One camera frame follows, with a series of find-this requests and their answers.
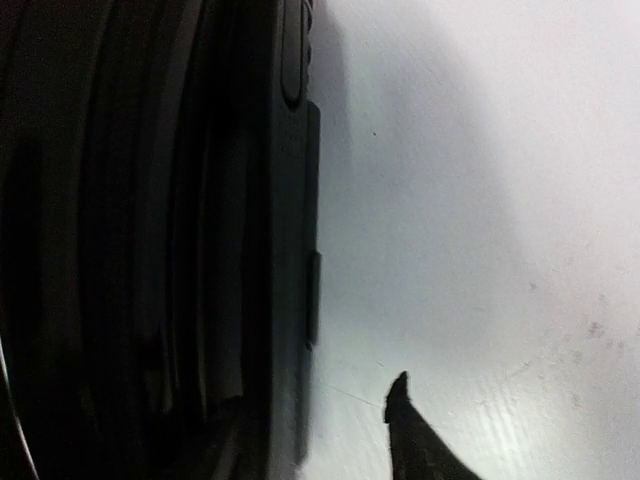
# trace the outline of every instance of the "black object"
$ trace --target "black object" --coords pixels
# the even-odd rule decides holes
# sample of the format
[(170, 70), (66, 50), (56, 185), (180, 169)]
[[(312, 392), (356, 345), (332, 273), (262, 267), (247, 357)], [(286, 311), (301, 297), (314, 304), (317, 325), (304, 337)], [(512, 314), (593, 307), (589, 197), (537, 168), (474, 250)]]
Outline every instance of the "black object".
[(384, 411), (393, 480), (479, 480), (413, 407), (407, 392), (408, 377), (402, 372), (393, 382)]
[(293, 478), (320, 258), (310, 19), (2, 2), (1, 478)]

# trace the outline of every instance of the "dark pointed object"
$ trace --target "dark pointed object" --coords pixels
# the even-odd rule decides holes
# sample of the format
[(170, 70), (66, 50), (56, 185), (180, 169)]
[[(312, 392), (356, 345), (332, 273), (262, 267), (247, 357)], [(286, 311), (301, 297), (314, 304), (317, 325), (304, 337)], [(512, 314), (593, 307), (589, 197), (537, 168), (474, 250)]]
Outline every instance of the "dark pointed object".
[(449, 450), (420, 413), (402, 372), (387, 394), (384, 421), (389, 425), (393, 480), (480, 480)]

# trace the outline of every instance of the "white surface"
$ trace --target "white surface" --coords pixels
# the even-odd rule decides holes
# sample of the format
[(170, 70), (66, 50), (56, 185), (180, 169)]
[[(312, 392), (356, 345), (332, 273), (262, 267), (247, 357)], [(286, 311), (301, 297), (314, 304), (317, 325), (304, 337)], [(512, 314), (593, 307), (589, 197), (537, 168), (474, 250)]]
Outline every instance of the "white surface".
[(640, 21), (318, 0), (324, 254), (303, 477), (388, 479), (382, 403), (490, 479), (640, 471)]

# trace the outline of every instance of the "black camera lens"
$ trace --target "black camera lens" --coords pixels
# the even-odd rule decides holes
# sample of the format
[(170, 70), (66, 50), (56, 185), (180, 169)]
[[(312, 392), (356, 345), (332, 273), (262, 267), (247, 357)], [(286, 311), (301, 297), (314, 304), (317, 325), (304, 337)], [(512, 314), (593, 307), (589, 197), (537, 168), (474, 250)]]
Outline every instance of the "black camera lens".
[(303, 0), (8, 0), (0, 477), (292, 478), (316, 340)]

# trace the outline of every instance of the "white table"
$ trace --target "white table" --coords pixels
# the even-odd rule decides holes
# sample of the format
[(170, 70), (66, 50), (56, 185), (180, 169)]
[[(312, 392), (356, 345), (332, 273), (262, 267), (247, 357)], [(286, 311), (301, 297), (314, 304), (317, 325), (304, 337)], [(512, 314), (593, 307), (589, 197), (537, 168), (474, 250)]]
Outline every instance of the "white table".
[(640, 471), (640, 13), (317, 0), (307, 480), (389, 479), (384, 395), (490, 479)]

